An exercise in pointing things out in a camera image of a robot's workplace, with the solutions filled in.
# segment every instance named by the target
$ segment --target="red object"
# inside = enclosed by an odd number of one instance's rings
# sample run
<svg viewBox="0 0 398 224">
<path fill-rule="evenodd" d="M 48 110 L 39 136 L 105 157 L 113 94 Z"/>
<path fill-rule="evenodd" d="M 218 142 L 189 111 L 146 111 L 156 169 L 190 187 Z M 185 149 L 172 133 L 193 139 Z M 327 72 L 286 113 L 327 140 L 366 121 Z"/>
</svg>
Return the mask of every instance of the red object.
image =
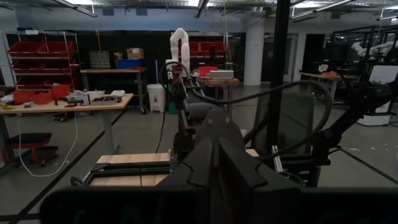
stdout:
<svg viewBox="0 0 398 224">
<path fill-rule="evenodd" d="M 23 104 L 30 102 L 33 99 L 33 96 L 35 95 L 35 91 L 18 91 L 16 90 L 14 93 L 12 93 L 14 97 L 14 103 L 17 105 Z"/>
<path fill-rule="evenodd" d="M 199 67 L 199 77 L 206 77 L 210 74 L 210 71 L 217 71 L 218 67 L 216 66 L 202 66 Z"/>
<path fill-rule="evenodd" d="M 75 73 L 77 71 L 78 65 L 71 65 L 69 67 L 69 62 L 67 61 L 63 61 L 63 62 L 47 62 L 43 69 L 42 72 L 43 73 L 64 73 L 64 74 L 69 74 L 71 73 Z"/>
<path fill-rule="evenodd" d="M 48 77 L 30 77 L 30 76 L 23 76 L 20 77 L 17 81 L 17 88 L 18 89 L 43 89 L 46 88 L 46 84 L 49 83 L 47 80 Z"/>
<path fill-rule="evenodd" d="M 66 97 L 71 91 L 70 85 L 54 85 L 51 89 L 55 100 Z"/>
<path fill-rule="evenodd" d="M 32 160 L 36 164 L 43 164 L 44 161 L 55 158 L 57 153 L 54 151 L 51 155 L 46 158 L 40 158 L 37 155 L 37 151 L 42 148 L 42 146 L 46 145 L 51 140 L 51 133 L 23 133 L 21 137 L 21 149 L 30 149 L 32 153 Z M 4 150 L 2 150 L 2 159 L 5 164 L 9 164 L 13 161 L 8 161 L 6 152 L 14 149 L 19 149 L 19 135 L 9 138 L 8 142 L 4 146 Z"/>
<path fill-rule="evenodd" d="M 189 42 L 190 56 L 200 55 L 199 42 Z M 181 42 L 178 42 L 178 54 L 181 55 Z"/>
<path fill-rule="evenodd" d="M 37 53 L 41 57 L 67 57 L 69 55 L 69 58 L 73 58 L 75 47 L 71 41 L 67 42 L 66 45 L 64 41 L 48 41 L 43 43 Z"/>
<path fill-rule="evenodd" d="M 225 46 L 223 42 L 200 42 L 200 52 L 202 55 L 209 55 L 211 47 L 214 46 L 216 55 L 225 54 Z"/>
<path fill-rule="evenodd" d="M 37 50 L 43 42 L 19 41 L 16 42 L 7 52 L 12 57 L 37 57 Z"/>
<path fill-rule="evenodd" d="M 52 93 L 39 93 L 33 96 L 33 100 L 37 105 L 46 105 L 54 100 Z"/>
<path fill-rule="evenodd" d="M 18 61 L 12 66 L 12 70 L 16 74 L 21 73 L 40 73 L 44 68 L 44 63 L 40 62 L 29 62 L 29 61 Z"/>
</svg>

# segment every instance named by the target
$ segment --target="pole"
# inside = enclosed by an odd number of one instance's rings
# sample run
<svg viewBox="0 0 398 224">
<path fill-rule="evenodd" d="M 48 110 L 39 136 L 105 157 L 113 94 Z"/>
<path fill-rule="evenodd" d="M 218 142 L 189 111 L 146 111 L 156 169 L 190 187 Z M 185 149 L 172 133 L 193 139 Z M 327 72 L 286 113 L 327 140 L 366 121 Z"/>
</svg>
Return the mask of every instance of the pole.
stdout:
<svg viewBox="0 0 398 224">
<path fill-rule="evenodd" d="M 271 88 L 283 85 L 284 82 L 284 68 L 285 68 L 285 52 L 287 28 L 289 26 L 290 1 L 278 1 L 275 17 L 275 35 L 274 35 L 274 58 L 271 76 Z M 269 95 L 269 125 L 266 136 L 266 151 L 265 154 L 272 153 L 272 145 L 278 143 L 279 131 L 279 112 L 280 102 L 282 99 L 282 92 L 277 91 Z"/>
</svg>

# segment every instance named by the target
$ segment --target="metal shelving unit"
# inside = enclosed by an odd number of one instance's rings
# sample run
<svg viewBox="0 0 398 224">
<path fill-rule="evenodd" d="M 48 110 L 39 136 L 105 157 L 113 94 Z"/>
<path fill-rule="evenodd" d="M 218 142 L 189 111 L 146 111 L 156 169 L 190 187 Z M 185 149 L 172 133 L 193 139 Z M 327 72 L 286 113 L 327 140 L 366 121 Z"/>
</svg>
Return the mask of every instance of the metal shelving unit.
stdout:
<svg viewBox="0 0 398 224">
<path fill-rule="evenodd" d="M 7 55 L 8 67 L 9 67 L 9 69 L 12 73 L 12 77 L 13 77 L 12 81 L 14 82 L 14 85 L 17 90 L 20 90 L 20 91 L 28 91 L 28 90 L 49 91 L 50 90 L 50 89 L 46 89 L 46 88 L 43 88 L 43 89 L 41 89 L 41 88 L 34 88 L 34 89 L 18 88 L 17 77 L 33 77 L 33 76 L 40 76 L 40 77 L 42 77 L 42 76 L 58 76 L 58 77 L 69 76 L 71 84 L 72 84 L 72 88 L 75 89 L 76 81 L 79 82 L 79 80 L 80 80 L 79 76 L 76 74 L 77 72 L 74 73 L 73 69 L 72 69 L 72 66 L 78 65 L 79 70 L 80 70 L 79 46 L 78 46 L 76 34 L 64 32 L 64 31 L 61 31 L 61 32 L 38 31 L 38 34 L 32 35 L 32 34 L 26 34 L 23 31 L 17 31 L 17 32 L 1 32 L 1 35 L 3 36 L 3 44 L 4 44 L 4 49 L 5 49 L 6 55 Z M 8 44 L 9 40 L 7 38 L 7 35 L 17 35 L 19 42 L 21 41 L 21 36 L 23 36 L 23 35 L 33 36 L 33 37 L 42 35 L 44 37 L 43 42 L 48 42 L 47 36 L 55 36 L 55 35 L 63 36 L 63 41 L 65 42 L 65 50 L 66 50 L 67 56 L 66 57 L 12 57 L 8 54 L 8 51 L 10 48 L 9 48 L 9 44 Z M 67 40 L 68 36 L 74 37 L 75 44 L 71 46 L 71 47 L 74 47 L 74 49 L 75 49 L 74 55 L 70 55 L 69 50 L 68 50 L 68 40 Z M 77 59 L 78 64 L 72 63 L 75 59 Z M 16 63 L 16 60 L 37 60 L 37 61 L 41 61 L 41 62 L 46 61 L 49 63 L 53 63 L 54 61 L 57 61 L 57 60 L 58 61 L 67 60 L 69 71 L 68 72 L 59 72 L 59 73 L 58 72 L 54 72 L 54 73 L 41 73 L 41 72 L 38 72 L 38 73 L 15 73 L 15 71 L 12 69 L 12 66 L 14 65 L 14 63 Z"/>
</svg>

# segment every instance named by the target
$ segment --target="table leg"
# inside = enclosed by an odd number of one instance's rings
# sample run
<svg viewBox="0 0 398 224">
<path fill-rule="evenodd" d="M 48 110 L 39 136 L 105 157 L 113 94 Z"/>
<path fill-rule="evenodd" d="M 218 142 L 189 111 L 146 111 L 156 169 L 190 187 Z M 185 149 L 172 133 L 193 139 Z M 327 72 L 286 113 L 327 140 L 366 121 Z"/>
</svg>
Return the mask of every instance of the table leg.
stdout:
<svg viewBox="0 0 398 224">
<path fill-rule="evenodd" d="M 114 143 L 113 141 L 112 123 L 109 112 L 102 112 L 102 120 L 104 123 L 106 150 L 109 152 L 109 154 L 115 154 L 116 149 L 119 147 L 119 144 Z"/>
<path fill-rule="evenodd" d="M 224 86 L 224 100 L 232 100 L 233 94 L 232 94 L 232 87 L 231 86 Z M 228 104 L 227 106 L 227 112 L 229 115 L 229 118 L 232 118 L 232 104 Z"/>
<path fill-rule="evenodd" d="M 330 95 L 331 95 L 331 104 L 332 105 L 333 105 L 333 103 L 335 101 L 336 90 L 337 90 L 337 82 L 336 81 L 331 81 Z"/>
<path fill-rule="evenodd" d="M 137 76 L 137 84 L 138 84 L 139 108 L 142 114 L 146 114 L 146 111 L 144 109 L 144 94 L 142 92 L 142 73 L 139 73 Z"/>
<path fill-rule="evenodd" d="M 9 135 L 8 135 L 8 129 L 7 129 L 7 125 L 6 122 L 4 120 L 4 116 L 0 115 L 0 146 L 1 149 L 4 150 L 4 146 L 6 145 L 8 139 L 9 139 Z M 15 161 L 15 154 L 13 150 L 8 150 L 5 151 L 5 156 L 8 162 L 14 162 Z"/>
<path fill-rule="evenodd" d="M 88 86 L 88 77 L 87 77 L 87 74 L 82 73 L 81 75 L 82 75 L 82 77 L 83 77 L 83 85 L 84 85 L 85 89 L 87 89 L 87 91 L 89 91 L 89 90 L 90 90 L 90 87 Z"/>
<path fill-rule="evenodd" d="M 218 99 L 218 90 L 219 90 L 219 89 L 218 89 L 218 86 L 214 86 L 214 90 L 216 91 L 216 92 L 215 92 L 215 99 L 219 100 L 219 99 Z"/>
</svg>

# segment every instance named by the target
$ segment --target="white device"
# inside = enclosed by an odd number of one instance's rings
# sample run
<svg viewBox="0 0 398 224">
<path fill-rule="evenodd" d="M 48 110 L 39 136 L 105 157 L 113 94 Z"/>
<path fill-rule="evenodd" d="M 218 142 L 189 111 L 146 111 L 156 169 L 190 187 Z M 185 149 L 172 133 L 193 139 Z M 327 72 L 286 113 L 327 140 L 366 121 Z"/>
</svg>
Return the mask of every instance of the white device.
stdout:
<svg viewBox="0 0 398 224">
<path fill-rule="evenodd" d="M 210 71 L 210 78 L 213 79 L 233 79 L 234 71 L 232 70 L 214 70 Z"/>
<path fill-rule="evenodd" d="M 181 39 L 181 63 L 190 71 L 190 49 L 189 49 L 189 37 L 187 32 L 183 28 L 178 28 L 170 37 L 170 51 L 172 53 L 172 59 L 167 59 L 167 62 L 178 62 L 178 41 Z M 172 70 L 173 65 L 168 65 L 167 70 Z M 189 74 L 182 70 L 182 76 L 187 77 Z"/>
<path fill-rule="evenodd" d="M 369 77 L 369 81 L 376 82 L 379 84 L 386 84 L 394 81 L 397 78 L 397 75 L 398 75 L 398 66 L 375 65 L 373 66 L 371 76 Z M 389 124 L 391 116 L 386 113 L 389 112 L 390 104 L 391 101 L 377 108 L 374 114 L 364 115 L 364 117 L 359 119 L 357 123 L 365 126 L 380 126 L 380 125 Z"/>
</svg>

